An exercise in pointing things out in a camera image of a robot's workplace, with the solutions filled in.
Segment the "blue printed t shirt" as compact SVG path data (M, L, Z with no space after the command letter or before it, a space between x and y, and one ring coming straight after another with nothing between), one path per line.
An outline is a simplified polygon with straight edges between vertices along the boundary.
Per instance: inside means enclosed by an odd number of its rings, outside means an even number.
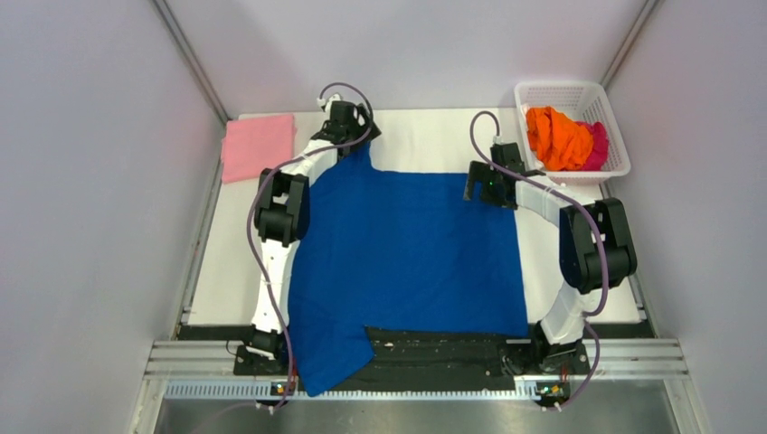
M466 181L380 171L364 148L310 187L289 289L289 335L309 395L373 359L371 327L527 336L516 216L465 201Z

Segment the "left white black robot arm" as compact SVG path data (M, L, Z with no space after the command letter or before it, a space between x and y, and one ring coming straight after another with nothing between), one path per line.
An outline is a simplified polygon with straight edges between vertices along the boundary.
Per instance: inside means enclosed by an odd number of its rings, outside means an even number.
M260 285L245 348L267 373L289 365L286 343L288 292L293 262L310 224L310 188L338 162L381 135L369 103L323 99L324 120L306 147L288 162L266 169L249 211L249 244Z

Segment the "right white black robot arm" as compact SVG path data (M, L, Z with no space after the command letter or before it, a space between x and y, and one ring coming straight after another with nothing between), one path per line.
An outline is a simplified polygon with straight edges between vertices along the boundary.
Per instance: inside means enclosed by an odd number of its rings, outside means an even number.
M582 341L585 296L601 292L601 312L609 290L638 267L626 210L617 198L592 199L554 182L543 172L527 171L515 143L495 144L490 158L469 165L463 197L478 197L499 208L524 208L558 231L558 261L563 284L545 316L533 329L530 359L553 373Z

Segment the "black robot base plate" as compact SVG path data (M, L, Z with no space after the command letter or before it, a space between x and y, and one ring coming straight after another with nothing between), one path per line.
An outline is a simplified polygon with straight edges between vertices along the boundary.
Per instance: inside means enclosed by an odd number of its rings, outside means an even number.
M563 382L590 371L583 343L544 363L532 358L531 335L390 331L367 327L358 340L314 344L298 355L298 388L330 391L454 392L511 390L524 375Z

